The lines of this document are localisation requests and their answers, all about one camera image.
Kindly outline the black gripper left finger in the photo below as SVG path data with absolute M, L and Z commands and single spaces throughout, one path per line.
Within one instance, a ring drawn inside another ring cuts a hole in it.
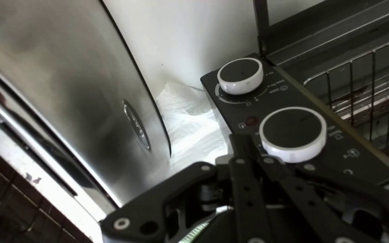
M 273 239 L 263 185 L 276 160 L 249 135 L 232 138 L 234 153 L 195 162 L 110 214 L 105 243 L 179 243 L 202 228 L 195 243 L 268 243 Z

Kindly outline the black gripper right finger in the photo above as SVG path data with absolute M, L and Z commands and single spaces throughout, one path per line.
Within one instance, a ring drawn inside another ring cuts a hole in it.
M 250 149 L 250 234 L 267 243 L 389 243 L 389 191 Z

